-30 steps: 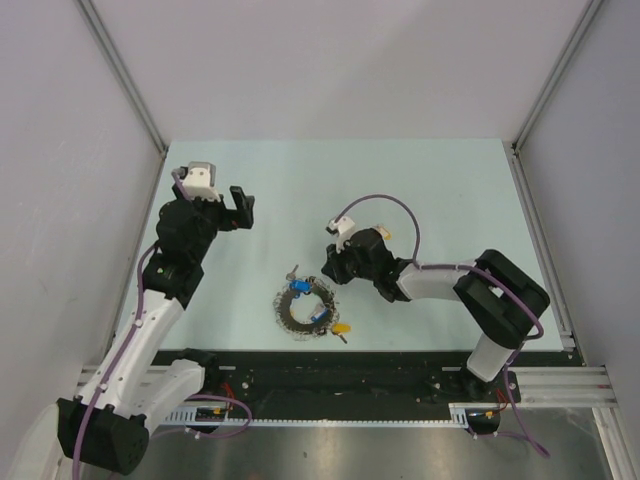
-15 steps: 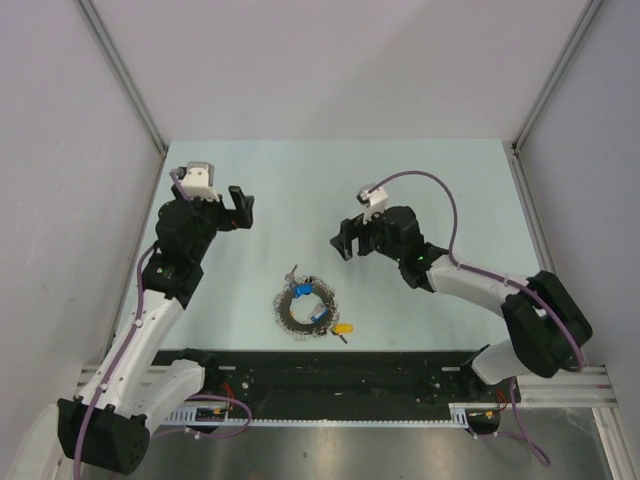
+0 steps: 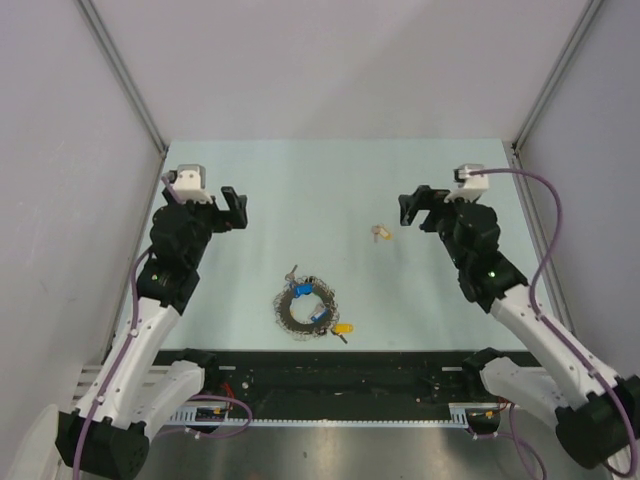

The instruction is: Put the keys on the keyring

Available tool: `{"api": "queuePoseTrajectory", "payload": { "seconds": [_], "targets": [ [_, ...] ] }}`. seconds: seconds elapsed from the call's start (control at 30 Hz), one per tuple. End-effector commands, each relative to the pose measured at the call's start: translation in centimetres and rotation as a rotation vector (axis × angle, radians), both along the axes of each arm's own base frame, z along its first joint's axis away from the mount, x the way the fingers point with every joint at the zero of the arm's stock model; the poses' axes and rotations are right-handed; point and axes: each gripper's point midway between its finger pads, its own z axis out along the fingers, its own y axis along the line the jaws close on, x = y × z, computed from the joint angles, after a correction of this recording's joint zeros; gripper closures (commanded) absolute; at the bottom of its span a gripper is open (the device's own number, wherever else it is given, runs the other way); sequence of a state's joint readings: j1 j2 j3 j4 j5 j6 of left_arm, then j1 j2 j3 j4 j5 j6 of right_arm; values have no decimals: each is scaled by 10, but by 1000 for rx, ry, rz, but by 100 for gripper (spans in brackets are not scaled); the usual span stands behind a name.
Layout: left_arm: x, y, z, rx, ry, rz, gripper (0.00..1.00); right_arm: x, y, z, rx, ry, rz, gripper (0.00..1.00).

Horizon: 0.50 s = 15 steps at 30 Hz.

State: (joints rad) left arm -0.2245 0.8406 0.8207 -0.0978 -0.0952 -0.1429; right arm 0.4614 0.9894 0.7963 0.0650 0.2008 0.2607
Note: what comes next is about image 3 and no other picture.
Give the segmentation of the metal keyring disc with keys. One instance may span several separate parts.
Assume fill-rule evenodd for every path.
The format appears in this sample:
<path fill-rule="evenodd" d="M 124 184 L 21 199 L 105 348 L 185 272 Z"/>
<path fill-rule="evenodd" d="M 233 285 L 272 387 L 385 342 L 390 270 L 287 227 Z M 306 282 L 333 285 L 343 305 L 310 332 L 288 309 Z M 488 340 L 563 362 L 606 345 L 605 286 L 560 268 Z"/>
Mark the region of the metal keyring disc with keys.
<path fill-rule="evenodd" d="M 340 318 L 333 288 L 314 275 L 299 275 L 298 265 L 284 276 L 284 286 L 272 305 L 278 325 L 296 340 L 339 339 L 348 345 L 354 326 Z"/>

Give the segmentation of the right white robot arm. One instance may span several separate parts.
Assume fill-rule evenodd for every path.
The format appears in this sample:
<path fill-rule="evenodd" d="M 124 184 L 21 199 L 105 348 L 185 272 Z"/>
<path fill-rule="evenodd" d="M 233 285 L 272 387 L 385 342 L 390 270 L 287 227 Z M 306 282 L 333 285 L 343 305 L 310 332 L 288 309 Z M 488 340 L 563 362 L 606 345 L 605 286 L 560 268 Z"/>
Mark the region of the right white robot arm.
<path fill-rule="evenodd" d="M 426 217 L 421 231 L 436 234 L 458 272 L 464 297 L 505 326 L 545 370 L 531 374 L 505 354 L 474 354 L 461 376 L 473 401 L 491 394 L 549 425 L 560 445 L 585 469 L 607 468 L 620 478 L 639 473 L 639 378 L 623 377 L 589 351 L 536 298 L 535 279 L 499 250 L 495 210 L 465 187 L 450 191 L 419 186 L 399 196 L 400 223 Z"/>

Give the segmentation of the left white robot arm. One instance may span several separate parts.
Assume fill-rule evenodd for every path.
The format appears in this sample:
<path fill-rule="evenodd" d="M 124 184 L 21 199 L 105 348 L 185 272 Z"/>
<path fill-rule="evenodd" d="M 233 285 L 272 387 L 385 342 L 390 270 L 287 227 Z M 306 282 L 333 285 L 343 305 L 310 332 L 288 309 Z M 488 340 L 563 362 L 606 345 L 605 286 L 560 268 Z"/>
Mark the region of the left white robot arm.
<path fill-rule="evenodd" d="M 82 473 L 135 478 L 170 417 L 192 397 L 210 399 L 221 387 L 213 357 L 197 352 L 174 362 L 153 388 L 143 383 L 199 283 L 212 237 L 247 227 L 247 198 L 225 186 L 222 210 L 205 191 L 163 195 L 165 205 L 152 216 L 151 244 L 131 273 L 131 317 L 85 395 L 58 417 L 55 445 L 75 479 Z"/>

